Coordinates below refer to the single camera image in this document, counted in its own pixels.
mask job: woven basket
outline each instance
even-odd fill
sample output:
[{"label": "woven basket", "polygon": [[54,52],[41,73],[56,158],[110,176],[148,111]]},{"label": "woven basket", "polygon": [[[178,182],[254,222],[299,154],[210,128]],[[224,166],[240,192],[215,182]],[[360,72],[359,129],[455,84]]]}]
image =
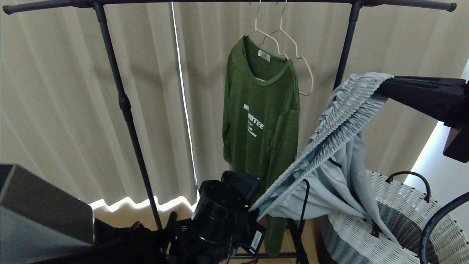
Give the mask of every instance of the woven basket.
[{"label": "woven basket", "polygon": [[[392,180],[399,174],[420,177],[427,186],[427,194]],[[381,219],[402,247],[375,232],[376,226],[363,219],[335,212],[324,217],[318,242],[320,263],[420,263],[417,253],[422,230],[441,208],[430,197],[427,181],[409,171],[394,173],[389,178],[368,171],[368,176]],[[469,263],[469,242],[451,215],[446,215],[433,230],[427,256],[432,264]]]}]

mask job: black metal rack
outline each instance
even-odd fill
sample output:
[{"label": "black metal rack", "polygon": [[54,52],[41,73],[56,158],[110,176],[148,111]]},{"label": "black metal rack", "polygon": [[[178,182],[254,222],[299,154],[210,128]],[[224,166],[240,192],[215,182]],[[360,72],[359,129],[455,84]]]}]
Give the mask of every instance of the black metal rack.
[{"label": "black metal rack", "polygon": [[[119,72],[119,67],[117,65],[111,36],[109,34],[109,28],[107,26],[106,13],[104,10],[104,5],[109,4],[127,4],[127,3],[158,3],[158,2],[228,2],[230,0],[48,0],[40,1],[33,3],[25,3],[12,6],[3,6],[3,11],[6,14],[13,14],[17,12],[24,11],[33,11],[40,9],[50,9],[50,8],[61,8],[61,7],[76,7],[76,8],[93,8],[96,11],[96,16],[101,28],[101,33],[103,36],[104,44],[106,46],[107,55],[109,58],[109,63],[111,64],[111,69],[113,72],[114,81],[116,82],[117,91],[119,93],[119,106],[124,115],[125,121],[127,122],[127,127],[129,129],[129,134],[132,140],[134,151],[137,157],[138,165],[140,167],[140,172],[142,174],[142,179],[145,184],[145,189],[150,200],[151,210],[155,218],[158,229],[163,229],[161,220],[159,218],[158,210],[156,207],[155,200],[153,198],[153,191],[151,189],[150,180],[148,177],[148,172],[145,166],[143,159],[142,150],[138,141],[138,136],[136,133],[135,125],[133,122],[131,105],[130,101],[125,94],[124,86],[122,83],[121,75]],[[249,0],[236,0],[237,2],[251,2]],[[342,48],[342,54],[340,56],[339,66],[337,68],[337,74],[334,82],[334,87],[338,87],[342,82],[342,78],[345,71],[345,66],[347,64],[348,54],[350,52],[350,47],[352,45],[353,35],[355,31],[356,22],[358,21],[358,16],[360,14],[360,9],[362,7],[374,7],[380,5],[397,5],[397,6],[407,6],[407,7],[417,7],[417,8],[429,8],[429,9],[438,9],[448,12],[452,12],[456,9],[456,3],[447,3],[439,1],[422,1],[422,0],[289,0],[290,2],[323,2],[323,3],[348,3],[351,4],[350,16],[348,19],[347,33],[344,39],[344,45]],[[277,2],[276,0],[264,0],[264,2]],[[307,195],[305,197],[304,205],[307,202]],[[172,212],[168,222],[174,222],[177,218],[176,212]],[[297,263],[307,264],[307,254],[304,251],[303,243],[301,241],[301,235],[303,232],[303,227],[305,220],[300,220],[299,226],[296,225],[295,221],[292,219],[287,220],[287,229],[290,230],[292,240],[296,249],[295,253],[281,253],[278,258],[296,258]],[[267,254],[259,254],[259,258],[269,258]],[[236,255],[232,258],[251,258],[250,255]]]}]

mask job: curtain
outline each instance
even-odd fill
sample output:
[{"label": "curtain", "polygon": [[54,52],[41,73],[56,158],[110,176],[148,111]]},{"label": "curtain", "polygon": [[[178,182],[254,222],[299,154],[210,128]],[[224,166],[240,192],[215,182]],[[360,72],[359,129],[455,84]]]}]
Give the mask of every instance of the curtain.
[{"label": "curtain", "polygon": [[[284,29],[315,77],[313,94],[300,97],[299,152],[332,91],[350,7],[288,3],[283,15]],[[258,27],[277,29],[282,9],[283,3],[262,3]],[[257,3],[174,3],[174,17],[170,3],[105,10],[154,194],[160,204],[181,195],[194,203],[195,174],[200,183],[229,169],[221,138],[227,57],[253,30]],[[452,13],[363,7],[344,79],[367,71],[458,78],[469,57],[468,11],[466,1]],[[94,10],[58,8],[0,19],[0,160],[20,163],[86,202],[145,200]],[[252,37],[262,40],[258,33]],[[292,43],[280,33],[274,37],[293,57]],[[273,47],[266,40],[265,48]],[[296,59],[294,65],[306,92],[306,67]],[[411,169],[435,124],[390,100],[364,130],[367,168],[386,174]]]}]

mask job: white sticker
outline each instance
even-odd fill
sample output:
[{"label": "white sticker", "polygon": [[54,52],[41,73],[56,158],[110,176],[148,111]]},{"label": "white sticker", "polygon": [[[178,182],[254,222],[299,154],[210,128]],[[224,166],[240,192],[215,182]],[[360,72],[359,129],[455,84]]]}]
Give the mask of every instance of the white sticker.
[{"label": "white sticker", "polygon": [[259,56],[263,57],[266,61],[270,62],[270,55],[263,52],[262,50],[259,50],[257,53]]},{"label": "white sticker", "polygon": [[261,238],[262,238],[262,233],[256,230],[256,234],[254,235],[254,239],[252,240],[252,243],[251,243],[251,247],[253,249],[257,250],[257,247],[259,246],[259,242],[261,241]]}]

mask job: empty hanger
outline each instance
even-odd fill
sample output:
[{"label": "empty hanger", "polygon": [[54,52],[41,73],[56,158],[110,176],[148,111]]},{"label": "empty hanger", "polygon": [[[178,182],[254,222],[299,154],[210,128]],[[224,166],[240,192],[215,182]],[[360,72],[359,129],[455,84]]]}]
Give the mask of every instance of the empty hanger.
[{"label": "empty hanger", "polygon": [[263,32],[262,30],[257,28],[257,14],[259,13],[260,8],[261,8],[261,0],[259,0],[259,6],[258,6],[257,11],[256,11],[256,19],[254,20],[254,30],[249,32],[248,34],[246,34],[246,36],[250,35],[253,32],[259,32],[259,33],[261,33],[265,36],[264,39],[265,38],[270,38],[271,40],[275,41],[275,44],[277,44],[277,52],[279,53],[279,55],[284,56],[288,60],[289,58],[286,54],[280,53],[280,46],[279,46],[278,41],[276,39],[274,39],[272,36],[269,36],[267,33]]},{"label": "empty hanger", "polygon": [[[267,37],[272,38],[270,35],[274,34],[275,32],[279,32],[279,31],[280,31],[280,32],[284,33],[284,34],[293,42],[293,44],[295,45],[295,50],[296,50],[296,54],[295,54],[295,55],[296,55],[296,58],[297,58],[297,59],[302,59],[302,60],[304,61],[304,63],[306,64],[306,67],[308,68],[308,72],[310,73],[310,76],[311,76],[311,89],[310,89],[310,92],[309,92],[309,93],[303,93],[303,92],[300,91],[300,94],[302,94],[302,95],[304,95],[304,96],[309,96],[309,95],[313,92],[313,87],[314,87],[313,73],[312,73],[311,68],[310,68],[310,65],[308,64],[308,62],[306,61],[306,59],[305,59],[303,56],[301,56],[301,57],[298,56],[298,45],[296,44],[296,41],[294,41],[293,38],[292,38],[290,35],[288,35],[288,33],[286,33],[285,30],[283,30],[283,28],[282,28],[282,24],[283,24],[283,13],[285,12],[285,8],[286,8],[286,7],[287,7],[287,0],[285,0],[285,5],[284,5],[284,7],[283,7],[282,15],[281,15],[281,17],[280,17],[280,28],[277,29],[276,31],[270,33],[269,35],[267,35]],[[266,38],[266,37],[264,37],[264,39],[262,40],[262,43],[259,44],[259,46],[261,46],[261,45],[264,44],[265,38]]]}]

